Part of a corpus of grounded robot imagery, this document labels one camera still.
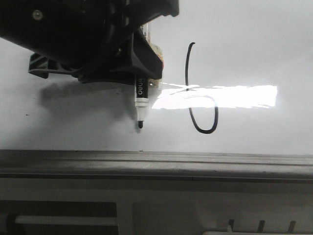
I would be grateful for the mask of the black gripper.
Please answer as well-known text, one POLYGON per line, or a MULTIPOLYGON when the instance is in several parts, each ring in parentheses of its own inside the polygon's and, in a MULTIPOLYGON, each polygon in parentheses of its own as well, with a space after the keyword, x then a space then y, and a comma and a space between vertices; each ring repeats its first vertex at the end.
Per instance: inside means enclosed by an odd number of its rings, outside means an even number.
POLYGON ((32 51, 28 73, 82 83, 162 78, 163 62, 141 28, 176 17, 177 0, 3 0, 0 36, 32 51))

